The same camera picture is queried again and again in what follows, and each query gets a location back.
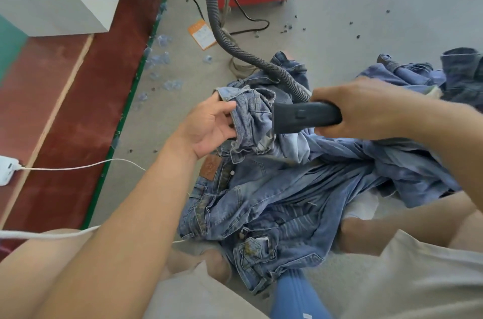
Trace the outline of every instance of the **person's left hand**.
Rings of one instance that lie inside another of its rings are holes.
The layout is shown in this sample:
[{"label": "person's left hand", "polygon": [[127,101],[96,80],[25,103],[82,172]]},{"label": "person's left hand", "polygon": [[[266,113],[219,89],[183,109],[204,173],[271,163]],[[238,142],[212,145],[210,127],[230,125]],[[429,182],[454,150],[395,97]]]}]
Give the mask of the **person's left hand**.
[{"label": "person's left hand", "polygon": [[236,106],[234,101],[221,101],[215,91],[191,110],[173,136],[182,139],[196,157],[201,158],[227,139],[237,136],[234,128],[230,127],[233,124],[230,112]]}]

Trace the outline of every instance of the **gray corrugated hose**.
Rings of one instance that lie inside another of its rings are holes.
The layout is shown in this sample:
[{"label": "gray corrugated hose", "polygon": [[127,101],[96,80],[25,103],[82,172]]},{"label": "gray corrugated hose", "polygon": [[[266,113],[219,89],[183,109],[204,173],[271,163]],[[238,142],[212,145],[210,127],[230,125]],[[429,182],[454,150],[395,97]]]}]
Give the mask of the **gray corrugated hose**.
[{"label": "gray corrugated hose", "polygon": [[208,19],[210,21],[211,29],[213,31],[214,37],[220,47],[222,47],[226,52],[231,54],[246,63],[257,66],[263,69],[269,75],[279,79],[281,82],[287,85],[290,92],[294,97],[295,102],[308,102],[310,101],[310,95],[307,94],[304,87],[294,80],[294,78],[283,68],[274,65],[273,63],[267,62],[260,57],[257,57],[251,53],[245,52],[243,49],[238,47],[237,44],[230,41],[226,34],[221,30],[220,17],[218,11],[218,0],[206,0],[206,6],[208,9]]}]

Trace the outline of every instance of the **gray floor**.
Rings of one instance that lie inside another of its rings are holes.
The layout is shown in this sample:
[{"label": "gray floor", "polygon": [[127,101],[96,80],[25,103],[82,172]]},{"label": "gray floor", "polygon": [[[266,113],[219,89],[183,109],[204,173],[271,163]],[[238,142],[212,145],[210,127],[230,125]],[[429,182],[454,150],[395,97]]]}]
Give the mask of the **gray floor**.
[{"label": "gray floor", "polygon": [[[205,10],[204,0],[199,2]],[[353,79],[373,64],[381,52],[392,54],[400,62],[429,61],[438,67],[438,56],[444,50],[459,46],[482,49],[482,31],[478,29],[482,3],[482,0],[289,0],[283,5],[248,7],[250,16],[268,18],[271,25],[259,33],[259,38],[249,33],[236,39],[242,48],[267,60],[277,50],[286,49],[307,65],[312,87],[335,85]],[[114,157],[128,158],[148,167],[156,157],[154,151],[161,148],[190,108],[208,97],[213,88],[233,79],[227,68],[229,55],[219,46],[201,51],[188,34],[188,26],[198,19],[192,2],[168,0],[168,11],[158,33],[171,35],[173,42],[166,48],[154,45],[153,52],[168,51],[171,63],[144,72],[136,96],[147,92],[148,99],[133,103]],[[293,29],[280,34],[285,24],[292,24]],[[233,10],[228,27],[246,29],[252,23]],[[211,65],[202,61],[207,54],[213,56]],[[159,78],[151,79],[152,72],[159,74]],[[172,79],[183,81],[180,90],[162,88],[165,81]],[[112,163],[92,225],[109,217],[141,175],[132,165]],[[399,201],[384,200],[377,214],[399,208],[402,208]],[[309,270],[308,277],[331,313],[340,315],[374,260],[330,255],[321,267]],[[267,312],[269,299],[251,297],[238,280],[233,281],[231,288]]]}]

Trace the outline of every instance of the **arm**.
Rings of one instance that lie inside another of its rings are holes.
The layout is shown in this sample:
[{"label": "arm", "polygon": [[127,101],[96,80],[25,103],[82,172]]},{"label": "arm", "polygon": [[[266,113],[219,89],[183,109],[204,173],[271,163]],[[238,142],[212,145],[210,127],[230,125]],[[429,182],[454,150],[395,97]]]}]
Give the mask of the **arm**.
[{"label": "arm", "polygon": [[364,77],[315,89],[312,100],[328,100],[342,112],[341,124],[318,128],[318,134],[366,140],[406,137],[420,142],[438,153],[483,211],[483,115],[472,107]]},{"label": "arm", "polygon": [[67,265],[37,318],[141,318],[165,266],[196,161],[235,137],[236,102],[200,103],[136,188]]}]

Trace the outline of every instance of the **tool handle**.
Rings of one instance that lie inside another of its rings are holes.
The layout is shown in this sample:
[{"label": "tool handle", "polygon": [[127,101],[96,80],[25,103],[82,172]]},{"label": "tool handle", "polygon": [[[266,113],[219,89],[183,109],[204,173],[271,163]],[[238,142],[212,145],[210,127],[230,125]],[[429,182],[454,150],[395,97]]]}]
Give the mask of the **tool handle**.
[{"label": "tool handle", "polygon": [[341,110],[330,102],[273,105],[272,127],[275,134],[298,133],[305,128],[332,126],[341,122]]}]

